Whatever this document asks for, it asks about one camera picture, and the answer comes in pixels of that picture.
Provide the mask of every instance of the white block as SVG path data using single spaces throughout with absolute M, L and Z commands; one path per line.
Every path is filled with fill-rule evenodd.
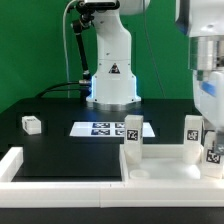
M 208 132 L 205 136 L 205 144 L 202 155 L 201 176 L 222 178 L 223 174 L 223 156 L 214 153 L 214 144 L 216 140 L 215 132 Z
M 142 159 L 143 116 L 128 115 L 125 118 L 124 151 L 127 163 L 138 164 Z
M 201 136 L 203 117 L 187 115 L 184 127 L 183 161 L 186 164 L 196 165 L 201 161 Z
M 22 126 L 29 135 L 41 133 L 41 122 L 35 116 L 22 117 Z

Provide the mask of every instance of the cable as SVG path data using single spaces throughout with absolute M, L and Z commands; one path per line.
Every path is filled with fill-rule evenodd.
M 79 82 L 77 82 L 77 81 L 76 82 L 65 82 L 65 83 L 56 84 L 56 85 L 50 86 L 47 89 L 45 89 L 44 91 L 38 93 L 35 97 L 36 98 L 41 98 L 42 95 L 44 95 L 46 92 L 51 91 L 55 88 L 59 88 L 59 87 L 62 87 L 62 86 L 77 85 L 77 84 L 79 84 Z
M 68 91 L 68 89 L 51 89 L 51 90 L 46 90 L 46 91 L 43 91 L 41 93 L 39 93 L 36 98 L 41 98 L 42 96 L 44 96 L 46 93 L 49 93 L 49 92 L 66 92 Z M 78 88 L 78 89 L 69 89 L 69 91 L 89 91 L 89 87 L 86 87 L 86 88 Z
M 66 29 L 65 29 L 65 20 L 66 15 L 69 7 L 74 2 L 77 2 L 78 0 L 72 0 L 68 3 L 68 5 L 65 8 L 64 14 L 63 14 L 63 43 L 64 43 L 64 54 L 65 54 L 65 63 L 66 63 L 66 78 L 67 82 L 70 82 L 70 72 L 69 72 L 69 60 L 68 60 L 68 50 L 67 50 L 67 40 L 66 40 Z
M 146 36 L 146 40 L 147 40 L 147 44 L 148 44 L 148 48 L 149 48 L 149 54 L 152 58 L 152 63 L 153 63 L 153 67 L 154 67 L 154 70 L 155 70 L 155 74 L 156 74 L 158 84 L 160 86 L 160 90 L 163 94 L 164 99 L 166 99 L 165 91 L 164 91 L 162 82 L 160 80 L 160 74 L 159 74 L 159 71 L 158 71 L 158 68 L 157 68 L 156 60 L 155 60 L 155 57 L 154 57 L 154 54 L 153 54 L 153 51 L 152 51 L 152 46 L 151 46 L 151 42 L 150 42 L 148 30 L 147 30 L 145 0 L 143 0 L 143 15 L 144 15 L 144 30 L 145 30 L 145 36 Z

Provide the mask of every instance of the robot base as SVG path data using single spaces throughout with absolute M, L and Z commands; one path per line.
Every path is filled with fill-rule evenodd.
M 141 106 L 141 101 L 135 101 L 128 104 L 102 104 L 97 102 L 88 102 L 87 107 L 106 111 L 125 111 Z

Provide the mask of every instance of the black and white pattern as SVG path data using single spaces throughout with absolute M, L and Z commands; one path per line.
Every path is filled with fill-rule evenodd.
M 187 131 L 187 140 L 198 141 L 198 131 L 196 131 L 196 130 L 188 130 Z
M 115 128 L 121 128 L 121 129 L 124 129 L 125 125 L 124 125 L 124 122 L 121 122 L 121 123 L 115 123 Z
M 105 122 L 93 123 L 93 128 L 110 128 L 110 123 Z
M 137 130 L 127 130 L 127 140 L 138 141 L 138 131 Z
M 108 129 L 93 129 L 91 135 L 110 135 L 110 130 Z
M 220 164 L 221 156 L 215 154 L 213 150 L 209 149 L 207 152 L 206 161 L 209 163 Z
M 124 130 L 115 130 L 115 135 L 124 136 Z

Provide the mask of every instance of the white cube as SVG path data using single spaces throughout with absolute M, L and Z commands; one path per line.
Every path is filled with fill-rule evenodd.
M 22 117 L 22 126 L 29 135 L 41 133 L 41 122 L 35 116 Z

